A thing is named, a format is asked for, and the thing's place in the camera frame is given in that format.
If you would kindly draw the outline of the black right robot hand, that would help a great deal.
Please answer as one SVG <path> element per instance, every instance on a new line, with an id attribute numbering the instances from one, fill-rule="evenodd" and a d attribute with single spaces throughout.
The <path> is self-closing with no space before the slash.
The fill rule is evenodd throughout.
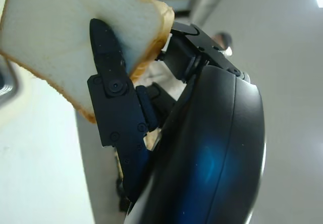
<path id="1" fill-rule="evenodd" d="M 130 201 L 125 223 L 248 223 L 265 164 L 262 98 L 196 25 L 174 23 L 158 59 L 186 84 L 174 100 L 134 86 L 105 22 L 89 24 L 97 74 L 88 89 L 103 146 Z"/>

